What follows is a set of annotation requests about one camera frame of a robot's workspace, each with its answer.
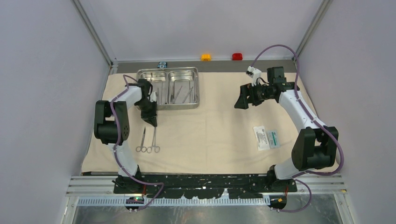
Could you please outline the wire mesh steel basket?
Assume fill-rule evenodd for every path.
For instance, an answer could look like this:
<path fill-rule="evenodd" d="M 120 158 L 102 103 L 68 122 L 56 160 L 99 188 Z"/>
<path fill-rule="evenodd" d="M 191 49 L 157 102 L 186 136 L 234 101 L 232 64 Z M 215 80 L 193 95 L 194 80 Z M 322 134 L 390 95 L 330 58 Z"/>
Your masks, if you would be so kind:
<path fill-rule="evenodd" d="M 181 68 L 183 68 L 183 69 L 195 68 L 196 71 L 198 72 L 198 69 L 196 67 L 164 68 L 162 70 L 164 70 L 168 74 L 168 72 L 170 72 L 171 70 L 174 70 L 174 69 L 179 70 Z M 188 110 L 188 109 L 194 109 L 194 107 L 193 108 L 191 108 L 191 107 L 190 108 L 181 108 L 180 106 L 174 107 L 174 106 L 168 105 L 167 103 L 164 104 L 164 105 L 158 105 L 157 108 L 158 108 L 158 110 Z"/>

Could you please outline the long steel forceps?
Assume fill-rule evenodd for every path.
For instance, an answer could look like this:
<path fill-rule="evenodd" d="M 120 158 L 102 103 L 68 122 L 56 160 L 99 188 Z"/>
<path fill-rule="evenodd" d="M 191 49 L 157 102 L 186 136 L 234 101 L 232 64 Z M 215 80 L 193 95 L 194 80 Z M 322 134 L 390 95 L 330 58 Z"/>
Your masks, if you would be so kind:
<path fill-rule="evenodd" d="M 151 146 L 147 147 L 147 153 L 159 153 L 161 150 L 161 148 L 156 144 L 156 127 L 154 128 L 154 132 L 153 132 L 153 139 L 152 139 L 152 143 Z"/>

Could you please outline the green white packet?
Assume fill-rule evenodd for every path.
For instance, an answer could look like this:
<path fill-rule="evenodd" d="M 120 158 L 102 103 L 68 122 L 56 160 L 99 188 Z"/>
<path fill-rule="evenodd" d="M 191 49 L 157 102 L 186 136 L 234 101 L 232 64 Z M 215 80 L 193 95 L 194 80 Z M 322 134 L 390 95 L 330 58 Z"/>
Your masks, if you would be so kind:
<path fill-rule="evenodd" d="M 269 139 L 269 146 L 271 149 L 273 148 L 279 148 L 281 146 L 279 139 L 278 139 L 278 134 L 277 130 L 269 130 L 267 131 L 267 136 Z"/>

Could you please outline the beige cloth wrap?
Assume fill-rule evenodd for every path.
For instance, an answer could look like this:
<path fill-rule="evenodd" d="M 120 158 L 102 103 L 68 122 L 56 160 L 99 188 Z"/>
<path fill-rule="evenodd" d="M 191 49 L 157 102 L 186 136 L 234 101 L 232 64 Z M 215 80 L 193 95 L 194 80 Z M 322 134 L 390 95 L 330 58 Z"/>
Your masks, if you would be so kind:
<path fill-rule="evenodd" d="M 250 82 L 244 72 L 200 72 L 200 103 L 195 109 L 159 111 L 156 144 L 159 153 L 136 152 L 143 129 L 151 146 L 153 126 L 141 119 L 136 106 L 128 111 L 133 156 L 145 173 L 263 174 L 284 162 L 298 137 L 287 112 L 267 100 L 246 110 L 235 109 L 240 86 Z M 258 151 L 254 126 L 277 130 L 279 148 Z"/>

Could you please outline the white sterile pouch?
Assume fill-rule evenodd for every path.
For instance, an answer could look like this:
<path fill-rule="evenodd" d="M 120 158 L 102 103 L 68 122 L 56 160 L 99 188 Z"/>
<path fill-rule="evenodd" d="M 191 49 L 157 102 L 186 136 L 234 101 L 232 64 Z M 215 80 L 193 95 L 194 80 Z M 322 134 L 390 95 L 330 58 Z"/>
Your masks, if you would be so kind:
<path fill-rule="evenodd" d="M 253 131 L 255 133 L 257 149 L 258 151 L 264 151 L 270 149 L 269 140 L 264 126 L 254 126 Z"/>

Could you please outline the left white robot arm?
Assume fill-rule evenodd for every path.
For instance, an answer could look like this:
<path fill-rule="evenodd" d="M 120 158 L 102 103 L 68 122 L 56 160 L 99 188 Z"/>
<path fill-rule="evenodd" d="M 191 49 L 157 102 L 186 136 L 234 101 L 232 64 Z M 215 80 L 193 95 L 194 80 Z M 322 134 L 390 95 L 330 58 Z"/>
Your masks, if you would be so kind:
<path fill-rule="evenodd" d="M 119 167 L 116 183 L 125 182 L 130 192 L 138 193 L 148 182 L 141 179 L 139 166 L 127 142 L 130 133 L 128 110 L 132 106 L 140 109 L 144 122 L 157 127 L 157 96 L 153 85 L 146 79 L 138 79 L 134 84 L 126 83 L 123 91 L 111 100 L 96 102 L 93 133 L 114 155 Z"/>

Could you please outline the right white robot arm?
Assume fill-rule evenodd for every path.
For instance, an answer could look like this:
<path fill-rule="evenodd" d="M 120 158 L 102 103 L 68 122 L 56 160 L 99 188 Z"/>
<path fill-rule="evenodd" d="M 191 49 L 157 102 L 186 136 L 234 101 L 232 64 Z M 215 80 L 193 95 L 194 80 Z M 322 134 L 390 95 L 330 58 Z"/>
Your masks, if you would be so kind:
<path fill-rule="evenodd" d="M 252 82 L 240 86 L 240 95 L 234 107 L 248 109 L 266 100 L 275 100 L 290 116 L 298 137 L 289 159 L 270 167 L 266 179 L 271 191 L 279 191 L 285 180 L 299 174 L 332 167 L 336 161 L 338 130 L 327 126 L 305 102 L 296 82 L 288 82 L 283 67 L 267 69 L 267 81 L 262 84 L 262 72 L 249 66 L 246 74 Z"/>

